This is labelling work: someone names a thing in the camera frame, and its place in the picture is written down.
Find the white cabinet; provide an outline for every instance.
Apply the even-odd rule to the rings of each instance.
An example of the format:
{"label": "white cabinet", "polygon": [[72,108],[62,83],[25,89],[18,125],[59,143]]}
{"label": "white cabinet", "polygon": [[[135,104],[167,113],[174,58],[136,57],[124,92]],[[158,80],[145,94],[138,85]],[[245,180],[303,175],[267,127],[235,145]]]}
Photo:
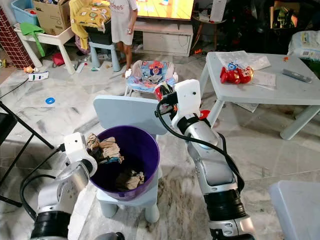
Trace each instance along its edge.
{"label": "white cabinet", "polygon": [[135,31],[143,32],[144,53],[188,57],[193,38],[192,25],[137,21]]}

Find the purple trash bin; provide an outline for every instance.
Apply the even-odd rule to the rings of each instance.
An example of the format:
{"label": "purple trash bin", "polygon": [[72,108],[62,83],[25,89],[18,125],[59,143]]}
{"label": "purple trash bin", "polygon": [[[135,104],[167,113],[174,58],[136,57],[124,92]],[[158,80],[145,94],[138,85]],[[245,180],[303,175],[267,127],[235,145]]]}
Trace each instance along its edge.
{"label": "purple trash bin", "polygon": [[[91,177],[91,182],[110,197],[121,201],[132,200],[144,193],[155,177],[159,165],[160,153],[156,140],[141,128],[129,125],[109,128],[97,137],[100,141],[115,137],[124,161],[121,164],[114,162],[99,165]],[[126,168],[142,171],[144,184],[133,190],[118,191],[116,178]]]}

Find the black chair leg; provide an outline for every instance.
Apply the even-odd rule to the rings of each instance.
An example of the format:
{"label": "black chair leg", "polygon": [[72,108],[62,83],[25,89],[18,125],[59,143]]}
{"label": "black chair leg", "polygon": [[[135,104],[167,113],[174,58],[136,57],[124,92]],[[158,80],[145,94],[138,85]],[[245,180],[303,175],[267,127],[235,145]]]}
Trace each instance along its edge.
{"label": "black chair leg", "polygon": [[1,195],[0,195],[0,201],[6,202],[6,203],[11,204],[11,205],[14,205],[14,206],[16,206],[18,208],[20,208],[22,206],[21,202],[9,199],[9,198],[7,198],[5,196],[1,196]]}
{"label": "black chair leg", "polygon": [[5,110],[8,114],[13,115],[16,120],[22,125],[24,126],[26,129],[28,129],[33,135],[35,135],[38,139],[40,139],[45,145],[47,145],[49,148],[54,149],[55,147],[52,146],[47,140],[45,140],[39,133],[37,133],[35,130],[33,130],[28,124],[26,124],[20,117],[18,117],[17,115],[15,115],[14,112],[12,112],[9,108],[7,108],[2,101],[0,101],[0,108],[2,108],[3,110]]}
{"label": "black chair leg", "polygon": [[21,148],[21,150],[19,151],[18,155],[15,157],[15,159],[13,160],[13,162],[11,163],[11,165],[9,166],[8,170],[5,172],[5,174],[3,175],[3,177],[0,180],[0,187],[1,185],[4,183],[5,179],[7,178],[7,176],[9,175],[10,171],[12,170],[12,168],[15,166],[16,162],[19,160],[21,154],[24,152],[24,150],[26,149],[26,147],[28,146],[28,144],[30,143],[31,139],[34,137],[34,135],[32,134],[28,141],[26,141],[26,143],[23,145],[23,147]]}

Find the baby bouncer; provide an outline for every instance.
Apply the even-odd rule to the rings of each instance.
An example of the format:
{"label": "baby bouncer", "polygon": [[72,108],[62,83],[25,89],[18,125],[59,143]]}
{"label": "baby bouncer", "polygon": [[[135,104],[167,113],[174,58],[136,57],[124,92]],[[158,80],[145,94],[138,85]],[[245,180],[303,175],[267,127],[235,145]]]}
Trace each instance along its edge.
{"label": "baby bouncer", "polygon": [[126,89],[124,95],[131,96],[132,91],[153,93],[156,86],[163,82],[173,87],[178,82],[175,65],[166,61],[136,61],[125,72]]}

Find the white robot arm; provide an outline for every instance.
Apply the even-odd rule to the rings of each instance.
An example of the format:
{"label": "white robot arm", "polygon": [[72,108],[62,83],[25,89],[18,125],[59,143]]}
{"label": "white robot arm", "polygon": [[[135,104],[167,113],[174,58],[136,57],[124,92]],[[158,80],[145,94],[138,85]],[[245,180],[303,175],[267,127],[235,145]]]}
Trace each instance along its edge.
{"label": "white robot arm", "polygon": [[[213,239],[257,240],[251,218],[240,199],[244,181],[227,153],[223,135],[213,131],[208,122],[199,120],[200,104],[199,81],[185,80],[174,86],[174,92],[163,96],[155,114],[170,133],[187,141],[207,205]],[[167,126],[161,117],[161,105],[172,106],[172,126],[183,135]]]}
{"label": "white robot arm", "polygon": [[[87,186],[89,177],[97,171],[96,160],[87,153],[84,136],[73,133],[64,138],[70,164],[43,187],[38,195],[37,217],[31,233],[32,240],[66,240],[68,225],[79,193]],[[97,240],[124,240],[120,233],[109,232]]]}

